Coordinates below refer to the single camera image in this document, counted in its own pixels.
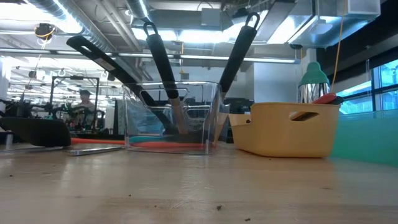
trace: pipe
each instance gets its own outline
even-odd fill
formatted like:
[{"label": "pipe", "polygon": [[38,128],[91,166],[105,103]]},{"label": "pipe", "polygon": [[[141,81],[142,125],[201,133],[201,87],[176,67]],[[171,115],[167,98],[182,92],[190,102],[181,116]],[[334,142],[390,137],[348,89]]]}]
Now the pipe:
[{"label": "pipe", "polygon": [[146,0],[126,0],[127,8],[135,18],[151,21],[149,18],[150,7]]},{"label": "pipe", "polygon": [[105,52],[114,52],[116,48],[94,25],[93,21],[72,0],[25,0],[60,21],[72,17],[83,28],[81,35],[88,36],[91,43]]},{"label": "pipe", "polygon": [[102,4],[101,0],[94,0],[94,2],[97,4],[100,10],[102,10],[105,13],[105,16],[111,21],[112,25],[114,28],[118,31],[118,33],[121,35],[124,41],[132,48],[133,51],[137,51],[136,45],[133,43],[133,41],[124,33],[124,31],[119,27],[119,25],[116,23],[116,21],[113,19],[112,15],[108,12],[108,10],[105,8],[104,4]]},{"label": "pipe", "polygon": [[116,8],[110,3],[109,0],[103,0],[104,5],[106,6],[106,9],[109,10],[111,14],[118,20],[119,25],[123,28],[123,30],[126,32],[126,34],[130,37],[132,42],[137,48],[137,51],[142,52],[141,46],[139,45],[139,42],[136,38],[136,36],[132,33],[131,28],[129,28],[126,23],[123,21],[123,18],[119,15],[119,12],[116,10]]}]

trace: window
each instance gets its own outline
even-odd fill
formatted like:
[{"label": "window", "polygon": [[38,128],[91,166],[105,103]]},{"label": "window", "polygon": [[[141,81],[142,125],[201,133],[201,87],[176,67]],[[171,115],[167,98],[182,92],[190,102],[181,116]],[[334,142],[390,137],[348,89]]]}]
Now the window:
[{"label": "window", "polygon": [[372,81],[337,93],[345,99],[340,114],[398,110],[398,60],[371,70]]}]

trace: metal canister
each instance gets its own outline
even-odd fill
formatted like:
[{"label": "metal canister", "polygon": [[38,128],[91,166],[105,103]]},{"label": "metal canister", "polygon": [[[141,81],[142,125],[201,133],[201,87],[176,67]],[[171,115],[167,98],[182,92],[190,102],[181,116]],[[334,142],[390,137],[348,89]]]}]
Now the metal canister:
[{"label": "metal canister", "polygon": [[329,93],[329,79],[321,71],[318,62],[308,64],[307,72],[298,85],[298,103],[312,103],[319,97]]}]

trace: basket handle hole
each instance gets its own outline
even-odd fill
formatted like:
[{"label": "basket handle hole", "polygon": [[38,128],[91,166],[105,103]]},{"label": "basket handle hole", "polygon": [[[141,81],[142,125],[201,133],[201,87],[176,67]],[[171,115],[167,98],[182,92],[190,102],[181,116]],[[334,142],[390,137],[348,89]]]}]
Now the basket handle hole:
[{"label": "basket handle hole", "polygon": [[307,111],[295,111],[289,114],[289,119],[291,121],[307,121],[311,118],[318,116],[318,113],[307,112]]}]

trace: workbench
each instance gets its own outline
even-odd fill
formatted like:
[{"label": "workbench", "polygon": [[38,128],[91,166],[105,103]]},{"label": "workbench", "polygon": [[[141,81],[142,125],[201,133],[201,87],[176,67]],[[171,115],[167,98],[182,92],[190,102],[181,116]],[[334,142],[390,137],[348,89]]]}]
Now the workbench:
[{"label": "workbench", "polygon": [[398,169],[116,151],[0,154],[0,223],[398,223]]}]

